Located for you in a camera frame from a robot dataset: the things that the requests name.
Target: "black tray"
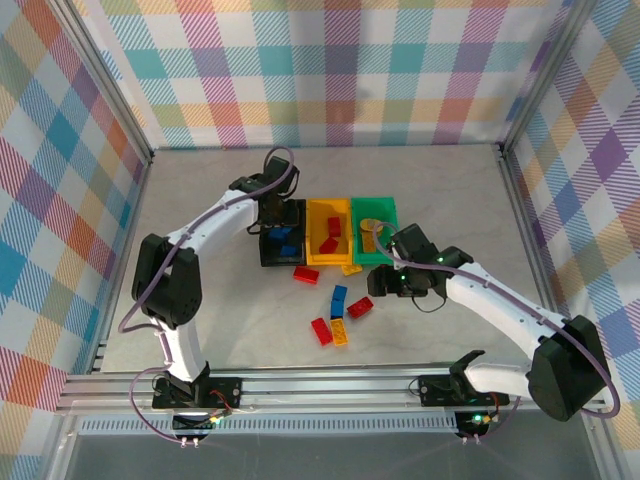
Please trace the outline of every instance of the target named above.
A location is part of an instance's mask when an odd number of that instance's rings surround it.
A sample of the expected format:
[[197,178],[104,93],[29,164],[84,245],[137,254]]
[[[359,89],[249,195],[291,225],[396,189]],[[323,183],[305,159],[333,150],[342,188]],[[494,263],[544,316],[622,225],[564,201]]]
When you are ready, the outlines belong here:
[[[278,266],[297,266],[306,264],[305,255],[305,228],[307,217],[307,202],[305,200],[291,200],[295,202],[298,208],[298,226],[293,227],[287,241],[284,244],[272,241],[269,238],[269,231],[260,233],[259,248],[260,248],[260,264],[263,267],[278,267]],[[282,245],[289,245],[296,247],[298,253],[291,257],[280,256],[280,250]]]

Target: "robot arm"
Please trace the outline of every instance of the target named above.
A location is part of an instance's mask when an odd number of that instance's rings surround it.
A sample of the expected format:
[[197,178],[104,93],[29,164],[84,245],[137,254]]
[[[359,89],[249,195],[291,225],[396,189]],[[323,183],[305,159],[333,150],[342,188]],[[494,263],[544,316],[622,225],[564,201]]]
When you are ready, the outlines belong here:
[[[458,248],[438,251],[415,224],[394,234],[390,248],[403,261],[450,267],[457,273],[381,266],[367,279],[370,295],[426,296],[433,290],[480,315],[515,342],[527,357],[518,365],[506,365],[486,359],[482,350],[465,355],[450,369],[451,387],[459,399],[474,397],[479,392],[530,397],[548,415],[566,421],[605,387],[603,378],[583,353],[563,335],[551,335],[553,331],[539,321],[545,318],[571,335],[608,374],[595,325],[586,318],[565,319],[530,302],[493,278]],[[498,291],[506,292],[514,301]]]
[[[196,379],[209,372],[192,321],[202,303],[199,261],[214,255],[236,233],[254,225],[261,228],[297,225],[299,214],[295,202],[287,201],[295,190],[297,168],[292,166],[277,188],[257,197],[247,197],[273,184],[288,167],[288,161],[271,157],[262,173],[234,181],[216,204],[192,222],[166,237],[151,234],[142,241],[132,288],[134,300],[150,285],[171,249],[187,235],[170,269],[164,272],[141,308],[151,322],[162,329],[167,340],[165,356],[171,358],[168,372],[172,384],[192,398],[194,404],[198,403],[193,387]],[[208,216],[213,210],[219,211]]]

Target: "table surface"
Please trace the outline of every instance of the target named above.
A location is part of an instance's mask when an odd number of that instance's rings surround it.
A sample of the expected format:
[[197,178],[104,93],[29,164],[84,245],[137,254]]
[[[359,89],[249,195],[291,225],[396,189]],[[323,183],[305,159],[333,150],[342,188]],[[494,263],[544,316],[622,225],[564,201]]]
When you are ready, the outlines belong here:
[[[161,365],[149,331],[117,333],[133,304],[131,284],[141,240],[176,230],[218,201],[236,178],[262,168],[266,150],[161,151],[150,178],[115,310],[102,371]],[[400,226],[418,223],[438,248],[455,245],[497,279],[539,302],[511,204],[491,146],[298,149],[295,198],[395,197]],[[348,287],[346,306],[367,294],[363,273],[319,267],[316,286],[293,280],[293,267],[261,268],[258,238],[234,237],[201,261],[203,303],[197,331],[211,368],[402,364],[455,361],[472,349],[523,358],[500,331],[461,305],[432,314],[409,299],[374,298],[359,320],[345,318],[349,345],[321,347],[310,322],[329,319],[336,284]],[[430,294],[424,309],[441,303]],[[147,321],[138,312],[131,324]]]

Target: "plaid wall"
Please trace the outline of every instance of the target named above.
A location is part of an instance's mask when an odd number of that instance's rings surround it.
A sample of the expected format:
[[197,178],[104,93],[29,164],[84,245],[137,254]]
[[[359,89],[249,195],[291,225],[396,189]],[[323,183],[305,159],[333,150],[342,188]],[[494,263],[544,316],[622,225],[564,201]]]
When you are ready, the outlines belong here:
[[76,0],[173,148],[494,143],[570,3]]
[[640,2],[601,0],[516,148],[563,313],[599,322],[640,473]]
[[143,169],[46,0],[0,2],[0,479],[30,479]]

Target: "aluminum frame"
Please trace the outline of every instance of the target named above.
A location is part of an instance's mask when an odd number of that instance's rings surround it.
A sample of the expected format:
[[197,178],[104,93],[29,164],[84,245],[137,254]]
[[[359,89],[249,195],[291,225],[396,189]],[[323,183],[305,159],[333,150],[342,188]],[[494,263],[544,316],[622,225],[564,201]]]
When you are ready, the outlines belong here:
[[531,87],[531,91],[525,98],[522,107],[518,110],[504,140],[504,150],[511,151],[524,134],[533,114],[540,106],[542,99],[549,90],[558,70],[569,54],[576,41],[580,30],[589,19],[598,0],[574,0],[564,24],[559,28],[560,33],[551,43],[549,53]]
[[98,90],[107,101],[123,130],[127,134],[136,154],[144,158],[147,165],[152,163],[153,148],[138,124],[117,82],[111,75],[98,47],[91,38],[87,28],[72,0],[48,0],[51,10],[64,28],[78,51],[82,63],[96,83]]
[[[494,153],[518,229],[520,230],[520,237],[525,247],[541,303],[545,308],[557,312],[558,305],[553,296],[549,278],[545,273],[540,250],[536,247],[535,235],[531,224],[527,221],[524,198],[516,187],[518,185],[517,178],[511,165],[515,155],[513,155],[513,152],[503,153],[497,145]],[[624,452],[611,423],[586,415],[582,415],[582,419],[591,444],[591,451],[603,480],[632,478]]]
[[[409,385],[419,375],[446,375],[448,365],[425,364],[405,366],[375,367],[325,367],[325,368],[280,368],[251,370],[221,370],[212,373],[216,377],[241,377],[243,395],[236,416],[255,416],[264,420],[282,415],[299,419],[301,415],[323,415],[327,419],[357,418],[358,415],[373,415],[382,421],[381,427],[374,429],[385,431],[389,415],[407,420],[407,430],[411,430],[413,420],[428,418],[430,424],[440,428],[423,428],[423,432],[455,432],[454,412],[477,411],[478,407],[422,407],[420,400],[409,391]],[[99,418],[109,422],[122,422],[128,425],[129,435],[152,435],[149,430],[140,429],[135,415],[131,411],[128,390],[133,373],[93,374],[71,376],[65,385],[58,403],[54,428],[47,441],[48,450],[43,462],[40,478],[64,478],[69,467],[71,454],[78,435],[83,434],[82,426],[86,419]],[[142,413],[156,425],[170,425],[168,415],[183,410],[153,411],[151,402],[153,376],[143,377],[136,385],[134,400]],[[602,400],[594,400],[588,408],[604,407]],[[537,410],[531,400],[524,400],[521,410]],[[102,434],[114,434],[114,431]]]
[[[104,352],[106,351],[106,343],[107,339],[109,338],[109,331],[111,329],[111,324],[113,323],[113,317],[115,316],[116,305],[118,304],[118,295],[120,295],[122,283],[124,282],[124,274],[127,270],[127,263],[129,260],[129,256],[131,255],[131,250],[133,248],[133,238],[135,237],[136,227],[138,226],[138,220],[140,219],[142,202],[144,200],[144,194],[147,190],[150,171],[151,164],[146,165],[142,171],[140,193],[138,194],[138,198],[136,199],[132,209],[133,215],[131,217],[131,224],[129,225],[129,228],[127,230],[124,245],[122,247],[122,255],[120,256],[120,261],[118,262],[114,273],[114,281],[111,284],[108,293],[104,315],[101,319],[98,320],[98,328],[96,329],[97,334],[94,336],[91,344],[89,345],[88,351],[90,353],[87,356],[82,370],[85,373],[90,373],[93,371],[96,361],[99,360],[100,364],[102,363],[102,358],[104,356]],[[100,345],[104,345],[102,351],[100,351]]]

